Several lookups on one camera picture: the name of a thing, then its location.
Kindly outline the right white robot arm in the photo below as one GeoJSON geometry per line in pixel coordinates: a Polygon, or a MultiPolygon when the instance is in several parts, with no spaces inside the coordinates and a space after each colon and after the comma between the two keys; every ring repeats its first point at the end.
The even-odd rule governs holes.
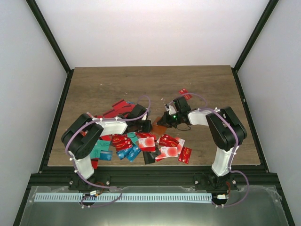
{"type": "Polygon", "coordinates": [[[247,131],[230,106],[224,108],[192,109],[185,97],[178,97],[173,104],[165,105],[166,111],[158,120],[159,126],[177,128],[180,124],[188,126],[208,126],[217,146],[213,175],[209,177],[210,186],[219,190],[226,184],[225,175],[231,172],[231,165],[239,146],[247,137],[247,131]]]}

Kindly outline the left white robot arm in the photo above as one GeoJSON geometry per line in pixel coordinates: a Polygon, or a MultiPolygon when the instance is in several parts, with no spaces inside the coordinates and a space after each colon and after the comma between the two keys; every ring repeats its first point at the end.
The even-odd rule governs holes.
{"type": "Polygon", "coordinates": [[[90,153],[99,137],[124,134],[130,125],[148,115],[149,109],[149,106],[145,108],[137,104],[132,110],[133,118],[94,118],[84,113],[63,133],[61,142],[75,173],[80,177],[79,184],[85,190],[91,190],[96,185],[90,153]]]}

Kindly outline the red gold VIP card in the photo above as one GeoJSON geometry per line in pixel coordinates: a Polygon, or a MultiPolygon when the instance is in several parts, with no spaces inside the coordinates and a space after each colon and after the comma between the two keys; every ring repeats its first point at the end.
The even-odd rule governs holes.
{"type": "Polygon", "coordinates": [[[127,136],[115,134],[112,137],[111,143],[116,151],[125,150],[132,147],[132,141],[127,136]]]}

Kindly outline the lone red card far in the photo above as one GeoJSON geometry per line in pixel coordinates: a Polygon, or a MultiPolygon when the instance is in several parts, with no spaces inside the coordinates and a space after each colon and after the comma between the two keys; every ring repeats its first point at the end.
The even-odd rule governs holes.
{"type": "Polygon", "coordinates": [[[181,90],[179,90],[178,91],[179,92],[179,94],[187,94],[188,93],[188,91],[186,90],[186,89],[181,89],[181,90]]]}

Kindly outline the blue VIP card lower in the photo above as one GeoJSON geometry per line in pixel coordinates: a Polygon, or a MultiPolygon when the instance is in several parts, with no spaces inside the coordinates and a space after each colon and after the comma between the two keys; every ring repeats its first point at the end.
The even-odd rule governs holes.
{"type": "Polygon", "coordinates": [[[127,158],[130,162],[133,162],[140,152],[141,149],[137,145],[134,145],[131,148],[117,151],[117,156],[120,160],[127,158]]]}

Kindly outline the white red circle card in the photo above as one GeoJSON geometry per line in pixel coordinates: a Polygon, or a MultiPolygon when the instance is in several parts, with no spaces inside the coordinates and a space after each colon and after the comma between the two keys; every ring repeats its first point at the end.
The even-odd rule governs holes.
{"type": "Polygon", "coordinates": [[[176,137],[175,138],[179,143],[177,145],[177,147],[168,147],[168,146],[162,146],[159,150],[161,152],[160,155],[158,155],[157,157],[155,157],[156,161],[160,161],[162,159],[165,158],[169,158],[169,157],[178,157],[178,155],[181,153],[182,148],[184,146],[185,140],[176,137]]]}

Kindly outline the red VIP card right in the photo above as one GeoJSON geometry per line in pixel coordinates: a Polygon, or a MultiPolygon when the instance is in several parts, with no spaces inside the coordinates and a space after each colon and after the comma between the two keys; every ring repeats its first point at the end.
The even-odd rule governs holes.
{"type": "Polygon", "coordinates": [[[178,161],[179,162],[183,162],[185,164],[188,164],[189,161],[190,161],[191,153],[192,153],[192,149],[191,148],[183,146],[182,150],[181,150],[181,152],[179,154],[178,161]]]}

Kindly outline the teal card left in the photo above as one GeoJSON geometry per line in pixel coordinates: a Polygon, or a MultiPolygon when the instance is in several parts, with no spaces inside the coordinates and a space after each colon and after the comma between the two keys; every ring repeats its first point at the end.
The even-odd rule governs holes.
{"type": "Polygon", "coordinates": [[[92,152],[90,153],[90,158],[100,158],[101,157],[101,152],[108,152],[110,148],[110,141],[105,141],[105,140],[98,140],[92,149],[92,152]]]}

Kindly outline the light blue slotted strip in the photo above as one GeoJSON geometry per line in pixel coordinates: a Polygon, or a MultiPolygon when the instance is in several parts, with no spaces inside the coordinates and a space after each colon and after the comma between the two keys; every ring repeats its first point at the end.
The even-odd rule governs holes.
{"type": "Polygon", "coordinates": [[[97,197],[84,198],[82,193],[36,193],[35,202],[185,202],[211,203],[212,195],[205,193],[103,193],[97,197]]]}

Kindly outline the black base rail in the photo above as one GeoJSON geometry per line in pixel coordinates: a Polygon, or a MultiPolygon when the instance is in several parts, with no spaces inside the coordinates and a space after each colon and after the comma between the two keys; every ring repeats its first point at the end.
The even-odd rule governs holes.
{"type": "Polygon", "coordinates": [[[91,191],[97,185],[104,186],[183,186],[197,190],[222,191],[227,184],[232,189],[237,186],[275,186],[280,188],[276,173],[265,171],[261,166],[236,166],[238,172],[218,177],[209,166],[192,167],[99,167],[95,174],[84,182],[69,167],[50,167],[41,173],[32,174],[27,185],[67,186],[70,190],[91,191]]]}

